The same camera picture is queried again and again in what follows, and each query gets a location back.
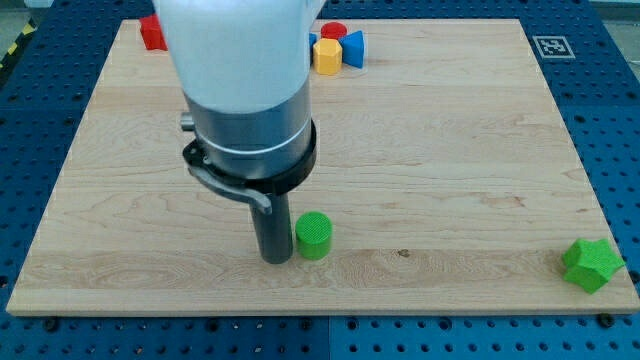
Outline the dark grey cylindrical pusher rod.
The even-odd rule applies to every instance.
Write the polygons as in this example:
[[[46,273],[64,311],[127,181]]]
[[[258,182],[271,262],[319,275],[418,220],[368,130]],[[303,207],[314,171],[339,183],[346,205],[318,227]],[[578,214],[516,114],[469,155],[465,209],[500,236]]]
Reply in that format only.
[[[258,248],[264,261],[282,264],[287,262],[293,253],[289,199],[287,194],[268,194],[267,198],[271,202],[270,214],[264,213],[256,206],[250,206]]]

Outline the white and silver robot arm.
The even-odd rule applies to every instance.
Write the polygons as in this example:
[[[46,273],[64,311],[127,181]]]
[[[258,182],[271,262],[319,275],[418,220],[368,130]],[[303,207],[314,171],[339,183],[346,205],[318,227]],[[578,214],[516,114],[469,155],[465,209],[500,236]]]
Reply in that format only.
[[[293,253],[288,194],[311,173],[311,25],[320,1],[154,0],[194,135],[189,173],[249,205],[264,261]]]

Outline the black clamp ring with lever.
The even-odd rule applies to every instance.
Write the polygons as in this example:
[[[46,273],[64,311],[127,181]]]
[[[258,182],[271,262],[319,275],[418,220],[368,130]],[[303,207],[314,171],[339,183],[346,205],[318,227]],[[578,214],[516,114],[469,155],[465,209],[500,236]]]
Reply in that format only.
[[[309,144],[300,160],[284,172],[261,179],[237,177],[206,163],[207,156],[198,140],[189,143],[183,149],[182,156],[190,175],[210,191],[224,198],[246,203],[265,215],[271,215],[273,205],[268,196],[286,195],[306,180],[316,162],[316,144],[316,126],[311,120]]]

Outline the blue block behind arm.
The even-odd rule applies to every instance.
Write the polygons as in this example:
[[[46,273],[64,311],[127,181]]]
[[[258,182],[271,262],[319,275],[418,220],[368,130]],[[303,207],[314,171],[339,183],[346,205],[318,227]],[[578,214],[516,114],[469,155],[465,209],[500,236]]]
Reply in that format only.
[[[315,33],[310,33],[309,34],[309,57],[310,57],[310,63],[313,63],[313,58],[314,58],[314,45],[317,42],[318,37]]]

